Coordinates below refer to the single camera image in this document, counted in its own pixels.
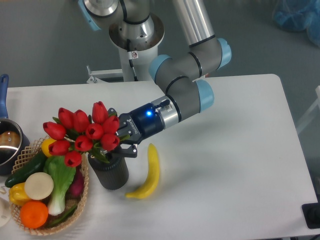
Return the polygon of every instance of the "yellow banana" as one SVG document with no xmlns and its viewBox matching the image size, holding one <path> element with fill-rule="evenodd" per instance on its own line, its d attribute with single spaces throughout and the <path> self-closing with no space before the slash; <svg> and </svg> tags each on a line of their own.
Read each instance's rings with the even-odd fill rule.
<svg viewBox="0 0 320 240">
<path fill-rule="evenodd" d="M 160 164 L 156 147 L 150 143 L 148 146 L 148 163 L 149 170 L 146 180 L 137 190 L 127 192 L 127 198 L 144 199 L 156 189 L 160 177 Z"/>
</svg>

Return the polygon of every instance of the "black vase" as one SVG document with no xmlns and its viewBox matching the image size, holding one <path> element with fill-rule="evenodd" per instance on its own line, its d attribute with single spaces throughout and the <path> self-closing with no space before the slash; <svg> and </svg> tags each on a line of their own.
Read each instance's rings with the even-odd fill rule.
<svg viewBox="0 0 320 240">
<path fill-rule="evenodd" d="M 89 154 L 88 161 L 101 185 L 108 190 L 121 188 L 128 181 L 129 171 L 124 157 L 109 158 L 109 163 L 102 162 Z"/>
</svg>

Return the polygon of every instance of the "tulip bouquet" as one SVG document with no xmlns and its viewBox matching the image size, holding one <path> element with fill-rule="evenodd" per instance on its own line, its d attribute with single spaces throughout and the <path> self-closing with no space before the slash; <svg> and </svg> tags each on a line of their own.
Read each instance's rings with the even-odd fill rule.
<svg viewBox="0 0 320 240">
<path fill-rule="evenodd" d="M 128 135 L 118 136 L 119 118 L 116 111 L 108 112 L 99 101 L 93 104 L 92 116 L 82 110 L 71 112 L 63 107 L 58 111 L 55 122 L 43 123 L 44 131 L 55 141 L 48 146 L 49 153 L 64 156 L 68 167 L 76 167 L 83 153 L 109 163 L 105 153 L 114 150 Z"/>
</svg>

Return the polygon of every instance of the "saucepan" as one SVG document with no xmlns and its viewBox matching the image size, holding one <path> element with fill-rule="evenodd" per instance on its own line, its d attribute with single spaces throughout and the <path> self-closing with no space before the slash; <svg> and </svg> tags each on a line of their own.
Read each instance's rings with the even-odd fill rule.
<svg viewBox="0 0 320 240">
<path fill-rule="evenodd" d="M 0 176 L 9 175 L 21 151 L 29 146 L 21 127 L 8 118 L 6 106 L 9 76 L 0 77 Z"/>
</svg>

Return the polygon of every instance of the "fruit basket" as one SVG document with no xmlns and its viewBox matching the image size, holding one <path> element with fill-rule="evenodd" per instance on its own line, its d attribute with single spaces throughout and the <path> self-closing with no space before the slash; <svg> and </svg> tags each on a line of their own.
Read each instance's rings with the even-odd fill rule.
<svg viewBox="0 0 320 240">
<path fill-rule="evenodd" d="M 21 154 L 18 156 L 18 159 L 15 161 L 15 165 L 13 166 L 12 173 L 17 171 L 18 169 L 22 168 L 29 160 L 33 158 L 33 156 L 41 150 L 41 144 L 42 142 L 47 139 L 40 138 L 39 140 L 34 141 L 34 143 L 30 144 L 30 146 L 27 146 L 24 150 L 22 150 Z M 87 195 L 88 195 L 88 184 L 89 184 L 89 168 L 88 168 L 88 158 L 85 154 L 82 155 L 82 162 L 80 165 L 80 171 L 84 177 L 84 189 L 80 196 L 74 197 L 70 193 L 66 193 L 65 195 L 65 209 L 64 212 L 57 215 L 49 215 L 46 223 L 37 229 L 33 228 L 27 228 L 25 227 L 20 220 L 20 209 L 21 206 L 15 205 L 12 202 L 10 203 L 10 210 L 11 210 L 11 216 L 13 220 L 19 225 L 21 229 L 23 229 L 25 232 L 30 233 L 31 235 L 38 235 L 38 236 L 45 236 L 45 235 L 51 235 L 58 233 L 70 225 L 72 225 L 78 217 L 81 215 L 86 201 L 87 201 Z M 56 226 L 53 227 L 46 227 L 49 224 L 51 224 L 56 219 L 60 218 L 61 216 L 66 213 L 71 207 L 77 205 L 75 211 L 71 216 L 69 216 L 65 221 L 59 223 Z"/>
</svg>

